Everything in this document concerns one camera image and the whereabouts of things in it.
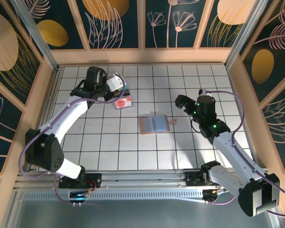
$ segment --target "yellow circle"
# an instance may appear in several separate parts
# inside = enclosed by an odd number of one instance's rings
[[[10,70],[18,58],[18,40],[17,34],[9,23],[0,14],[0,70]]]
[[[264,83],[271,75],[275,59],[267,49],[259,50],[252,61],[252,78],[256,83]]]
[[[37,24],[44,40],[55,47],[67,44],[67,31],[53,20],[42,20]]]
[[[219,0],[218,18],[228,25],[243,24],[254,3],[255,0]]]
[[[110,4],[113,13],[115,8],[120,17],[122,17],[129,9],[129,0],[83,0],[82,2],[93,17],[100,20],[112,20],[115,17],[112,16],[107,1]]]

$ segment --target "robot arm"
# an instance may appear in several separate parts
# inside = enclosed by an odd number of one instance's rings
[[[26,162],[69,177],[83,184],[85,181],[84,167],[67,160],[64,157],[60,143],[73,123],[94,102],[82,100],[72,106],[70,104],[81,98],[93,98],[97,100],[100,97],[104,97],[108,101],[119,96],[120,92],[117,90],[121,87],[123,87],[123,84],[119,76],[114,75],[114,77],[107,80],[106,72],[103,69],[90,67],[87,71],[86,79],[82,80],[70,93],[68,101],[61,110],[38,130],[28,130],[26,133],[26,144],[49,125],[52,126],[27,149],[25,155]],[[59,120],[52,124],[58,116],[60,116]]]
[[[277,185],[279,185],[278,177],[274,173],[266,174],[266,171],[250,159],[236,141],[235,144],[232,143],[230,129],[223,121],[217,119],[213,97],[200,90],[197,101],[179,95],[175,104],[180,109],[185,108],[184,112],[192,116],[193,121],[199,124],[201,134],[222,152],[236,172],[229,172],[219,162],[211,161],[201,166],[199,175],[187,176],[186,182],[194,182],[202,177],[205,182],[218,183],[237,197],[242,210],[251,217],[279,204],[278,190],[256,172],[265,174]]]

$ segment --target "white tile floor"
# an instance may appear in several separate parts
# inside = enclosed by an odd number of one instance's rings
[[[179,94],[196,100],[199,88],[232,92],[223,65],[101,66],[109,76],[125,77],[133,107],[115,110],[111,104],[94,104],[70,128],[62,142],[65,157],[87,170],[188,169],[217,160],[230,163],[218,150],[192,131],[186,113],[175,107]],[[88,67],[65,67],[56,98],[56,113],[67,101],[71,90],[86,76]],[[213,94],[218,118],[231,130],[240,123],[232,96]],[[141,135],[138,117],[167,115],[178,121],[169,133]],[[236,139],[250,154],[243,128]]]

